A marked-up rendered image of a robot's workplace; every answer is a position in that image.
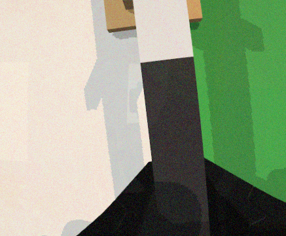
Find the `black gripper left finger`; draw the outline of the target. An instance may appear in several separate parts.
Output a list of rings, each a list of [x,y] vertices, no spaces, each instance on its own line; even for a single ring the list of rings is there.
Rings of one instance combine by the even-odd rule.
[[[77,236],[160,236],[152,162]]]

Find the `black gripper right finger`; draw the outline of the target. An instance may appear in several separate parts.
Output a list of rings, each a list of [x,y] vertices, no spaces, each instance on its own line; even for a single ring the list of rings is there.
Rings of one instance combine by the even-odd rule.
[[[205,160],[210,236],[286,236],[286,203]]]

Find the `green flat mat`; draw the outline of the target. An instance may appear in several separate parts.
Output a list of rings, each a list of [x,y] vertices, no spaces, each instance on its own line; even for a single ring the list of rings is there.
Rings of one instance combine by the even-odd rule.
[[[200,0],[190,23],[204,157],[286,203],[286,0]]]

